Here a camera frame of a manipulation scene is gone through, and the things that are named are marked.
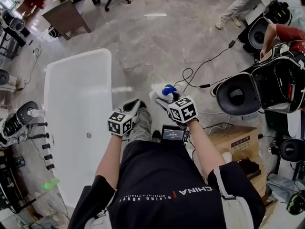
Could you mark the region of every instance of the wooden desk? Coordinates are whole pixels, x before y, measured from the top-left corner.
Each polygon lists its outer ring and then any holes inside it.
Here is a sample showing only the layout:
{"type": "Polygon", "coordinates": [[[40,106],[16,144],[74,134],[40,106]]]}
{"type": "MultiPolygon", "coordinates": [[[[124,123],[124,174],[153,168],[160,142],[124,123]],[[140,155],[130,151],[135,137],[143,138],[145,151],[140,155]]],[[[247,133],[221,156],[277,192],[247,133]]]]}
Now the wooden desk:
{"type": "Polygon", "coordinates": [[[63,2],[56,0],[46,6],[46,12],[42,15],[66,40],[70,39],[67,32],[82,26],[88,33],[91,32],[74,6],[79,1],[81,0],[65,0],[63,2]]]}

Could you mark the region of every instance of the red shirt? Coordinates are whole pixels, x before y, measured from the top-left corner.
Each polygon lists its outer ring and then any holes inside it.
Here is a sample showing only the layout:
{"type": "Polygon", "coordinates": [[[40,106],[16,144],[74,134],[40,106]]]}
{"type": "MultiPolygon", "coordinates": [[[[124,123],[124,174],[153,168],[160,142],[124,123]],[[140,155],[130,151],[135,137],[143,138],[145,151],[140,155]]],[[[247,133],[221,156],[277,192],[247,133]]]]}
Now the red shirt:
{"type": "Polygon", "coordinates": [[[282,42],[291,42],[295,40],[303,40],[292,42],[290,50],[305,53],[305,31],[293,26],[276,25],[276,32],[282,42]]]}

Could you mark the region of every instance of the white bathtub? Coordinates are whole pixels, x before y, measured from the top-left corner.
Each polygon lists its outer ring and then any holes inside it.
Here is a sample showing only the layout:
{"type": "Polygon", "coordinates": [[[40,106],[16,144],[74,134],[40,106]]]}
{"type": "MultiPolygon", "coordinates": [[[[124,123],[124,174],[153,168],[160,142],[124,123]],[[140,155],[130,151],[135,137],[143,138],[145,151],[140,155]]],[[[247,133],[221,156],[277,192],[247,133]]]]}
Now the white bathtub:
{"type": "Polygon", "coordinates": [[[75,207],[91,185],[110,133],[106,119],[126,100],[126,80],[107,49],[85,52],[47,66],[44,86],[47,149],[66,205],[75,207]]]}

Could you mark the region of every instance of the small screen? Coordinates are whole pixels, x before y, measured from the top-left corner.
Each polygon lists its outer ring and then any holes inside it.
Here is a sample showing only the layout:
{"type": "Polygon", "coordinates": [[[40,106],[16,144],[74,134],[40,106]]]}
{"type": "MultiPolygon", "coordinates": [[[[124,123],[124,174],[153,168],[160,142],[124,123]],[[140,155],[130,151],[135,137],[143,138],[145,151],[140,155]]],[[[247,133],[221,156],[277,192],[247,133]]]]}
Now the small screen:
{"type": "Polygon", "coordinates": [[[184,135],[183,130],[164,129],[163,139],[164,140],[182,141],[183,140],[183,135],[184,135]]]}

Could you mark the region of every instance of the white sneaker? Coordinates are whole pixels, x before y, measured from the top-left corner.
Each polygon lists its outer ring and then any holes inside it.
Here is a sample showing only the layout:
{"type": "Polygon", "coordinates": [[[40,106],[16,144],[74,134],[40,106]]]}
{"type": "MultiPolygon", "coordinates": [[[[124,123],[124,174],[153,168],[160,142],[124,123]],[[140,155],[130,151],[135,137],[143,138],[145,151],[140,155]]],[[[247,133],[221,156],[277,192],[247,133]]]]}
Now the white sneaker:
{"type": "Polygon", "coordinates": [[[238,27],[242,26],[242,23],[240,22],[240,20],[237,17],[231,17],[231,19],[234,21],[234,24],[238,27]]]}
{"type": "Polygon", "coordinates": [[[218,22],[216,22],[215,26],[217,29],[222,30],[224,27],[224,19],[220,18],[218,22]]]}

